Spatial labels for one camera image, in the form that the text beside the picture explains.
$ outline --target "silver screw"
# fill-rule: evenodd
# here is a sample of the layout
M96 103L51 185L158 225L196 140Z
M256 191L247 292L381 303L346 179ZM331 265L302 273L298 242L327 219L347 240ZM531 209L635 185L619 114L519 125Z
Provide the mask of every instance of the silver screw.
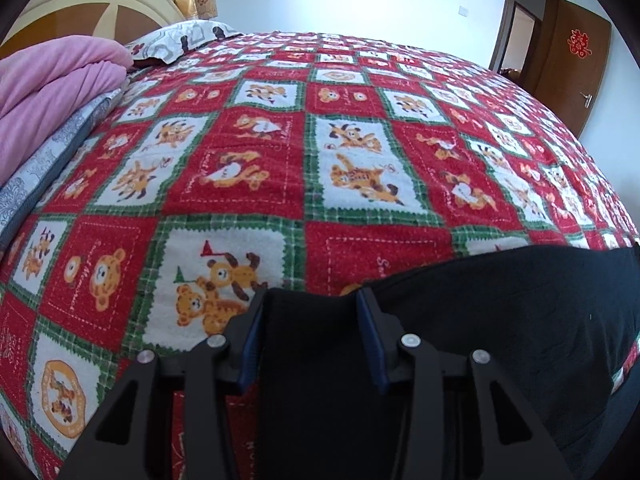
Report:
M207 337L207 344L211 348L220 348L221 346L224 346L225 343L226 337L224 337L222 334L214 334Z
M491 356L489 355L489 352L487 352L486 350L475 350L471 354L471 357L479 365L485 365L491 360Z
M143 365L149 364L155 358L156 358L156 354L154 354L153 350L143 350L136 357L137 361L139 363L142 363Z
M420 346L420 337L415 334L404 334L400 342L407 348L416 348Z

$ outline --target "black pants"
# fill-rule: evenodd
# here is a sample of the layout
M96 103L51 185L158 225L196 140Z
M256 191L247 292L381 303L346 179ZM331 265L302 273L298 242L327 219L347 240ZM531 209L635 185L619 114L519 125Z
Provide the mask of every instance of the black pants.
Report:
M639 255L637 246L604 252L533 246L414 269L370 286L384 311L438 350L481 348L497 358L581 479L599 466L588 465L589 457L603 460L622 432L605 418L611 375L640 332ZM354 295L279 290L267 312L258 478L388 479L402 405L374 389ZM628 420L634 408L626 402L629 413L609 416Z

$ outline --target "wooden headboard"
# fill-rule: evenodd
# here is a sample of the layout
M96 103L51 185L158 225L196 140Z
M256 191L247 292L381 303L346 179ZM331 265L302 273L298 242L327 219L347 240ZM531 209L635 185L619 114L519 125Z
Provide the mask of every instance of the wooden headboard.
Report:
M129 43L182 20L171 0L31 0L0 46L0 59L72 34Z

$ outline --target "red checkered bedsheet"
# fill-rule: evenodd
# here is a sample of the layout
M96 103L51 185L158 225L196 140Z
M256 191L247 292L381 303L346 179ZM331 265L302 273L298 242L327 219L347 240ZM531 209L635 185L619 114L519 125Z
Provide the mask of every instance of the red checkered bedsheet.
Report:
M53 478L137 352L191 348L259 285L341 294L469 254L637 236L558 118L479 66L332 34L212 43L135 76L5 255L2 426ZM254 394L229 408L247 479Z

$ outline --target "door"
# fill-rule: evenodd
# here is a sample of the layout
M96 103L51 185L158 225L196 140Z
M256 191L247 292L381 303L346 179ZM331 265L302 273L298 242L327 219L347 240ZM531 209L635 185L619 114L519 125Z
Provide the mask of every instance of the door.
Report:
M558 1L551 46L533 94L575 137L580 136L598 95L610 37L607 20L566 0Z

